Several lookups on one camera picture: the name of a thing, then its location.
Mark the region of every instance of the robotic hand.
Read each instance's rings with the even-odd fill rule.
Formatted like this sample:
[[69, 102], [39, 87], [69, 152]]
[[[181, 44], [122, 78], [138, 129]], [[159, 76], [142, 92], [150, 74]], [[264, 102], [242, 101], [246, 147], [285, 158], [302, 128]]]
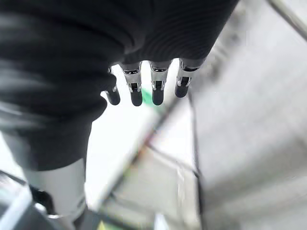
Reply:
[[0, 3], [0, 129], [33, 199], [66, 229], [80, 223], [92, 122], [120, 101], [109, 70], [120, 63], [142, 103], [140, 62], [151, 63], [153, 102], [180, 58], [187, 94], [238, 0], [4, 0]]

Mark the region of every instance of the silver joint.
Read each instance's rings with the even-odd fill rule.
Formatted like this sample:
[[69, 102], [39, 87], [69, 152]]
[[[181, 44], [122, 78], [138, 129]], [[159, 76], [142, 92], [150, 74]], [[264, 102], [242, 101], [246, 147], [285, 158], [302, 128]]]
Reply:
[[188, 78], [188, 82], [185, 83], [185, 86], [188, 87], [191, 83], [191, 79], [194, 78], [198, 74], [199, 68], [189, 68], [188, 66], [184, 66], [183, 62], [180, 61], [178, 75], [177, 75], [177, 85], [181, 86], [183, 83], [183, 77]]
[[138, 69], [135, 70], [123, 69], [123, 72], [130, 92], [133, 92], [135, 86], [137, 87], [137, 91], [140, 92], [142, 87], [141, 68], [139, 67]]
[[153, 90], [157, 89], [156, 86], [158, 81], [161, 81], [161, 90], [164, 90], [168, 69], [158, 69], [152, 66], [152, 64], [150, 64], [150, 69], [152, 75]]

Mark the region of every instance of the black fabric sleeve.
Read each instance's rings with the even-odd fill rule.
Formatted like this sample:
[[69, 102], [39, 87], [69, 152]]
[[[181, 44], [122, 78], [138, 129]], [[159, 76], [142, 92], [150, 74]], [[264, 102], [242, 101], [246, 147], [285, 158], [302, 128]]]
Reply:
[[148, 15], [134, 12], [146, 5], [0, 2], [0, 129], [19, 165], [50, 170], [84, 157], [106, 108], [100, 93], [116, 84], [108, 66], [142, 45]]

